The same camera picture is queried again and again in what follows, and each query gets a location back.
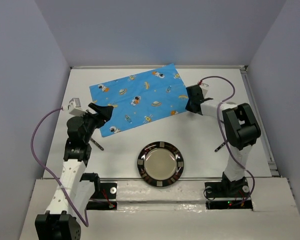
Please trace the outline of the blue space-print cloth napkin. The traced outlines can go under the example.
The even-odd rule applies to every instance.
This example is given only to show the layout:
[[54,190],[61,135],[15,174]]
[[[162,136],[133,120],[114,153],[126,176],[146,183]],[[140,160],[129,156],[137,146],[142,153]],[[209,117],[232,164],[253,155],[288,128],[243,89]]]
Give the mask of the blue space-print cloth napkin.
[[89,90],[94,104],[113,107],[111,119],[100,129],[102,137],[183,113],[188,102],[173,63],[91,85]]

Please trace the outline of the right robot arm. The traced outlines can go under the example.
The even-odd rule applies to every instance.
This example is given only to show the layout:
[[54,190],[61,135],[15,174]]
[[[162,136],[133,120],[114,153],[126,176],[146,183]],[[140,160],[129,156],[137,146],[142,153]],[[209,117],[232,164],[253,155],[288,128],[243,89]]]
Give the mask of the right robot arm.
[[214,117],[223,142],[229,152],[221,181],[205,184],[204,195],[216,198],[234,198],[242,193],[245,201],[255,190],[256,180],[246,164],[253,145],[261,136],[261,129],[248,103],[233,104],[205,97],[204,88],[192,85],[186,88],[188,102],[185,109],[191,113]]

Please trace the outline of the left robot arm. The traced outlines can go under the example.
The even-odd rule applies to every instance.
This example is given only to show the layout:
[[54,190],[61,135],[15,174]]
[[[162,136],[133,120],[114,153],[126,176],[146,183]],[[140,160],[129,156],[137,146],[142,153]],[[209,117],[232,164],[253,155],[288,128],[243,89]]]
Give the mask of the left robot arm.
[[64,147],[61,175],[57,176],[35,154],[34,138],[30,149],[35,161],[57,182],[54,195],[43,214],[36,216],[34,225],[40,240],[79,240],[81,226],[89,226],[87,205],[91,198],[100,194],[101,182],[97,173],[87,173],[92,153],[90,140],[96,129],[107,123],[113,106],[94,103],[83,110],[77,98],[56,112],[66,111],[72,117],[66,122],[67,140]]

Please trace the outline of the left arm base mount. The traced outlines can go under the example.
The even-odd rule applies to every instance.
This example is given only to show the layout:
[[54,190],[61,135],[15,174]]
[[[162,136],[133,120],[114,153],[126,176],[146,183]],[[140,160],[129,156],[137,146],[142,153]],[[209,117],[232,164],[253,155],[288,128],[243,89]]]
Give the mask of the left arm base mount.
[[118,183],[102,181],[100,191],[95,192],[87,204],[88,211],[115,211],[117,209]]

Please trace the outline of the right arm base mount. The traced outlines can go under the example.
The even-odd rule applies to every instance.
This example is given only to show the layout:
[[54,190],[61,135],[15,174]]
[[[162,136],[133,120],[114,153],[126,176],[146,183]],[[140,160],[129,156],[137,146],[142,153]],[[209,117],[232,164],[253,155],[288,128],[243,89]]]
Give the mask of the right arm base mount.
[[221,182],[211,181],[204,184],[203,196],[207,210],[253,210],[248,183],[230,192],[221,189]]

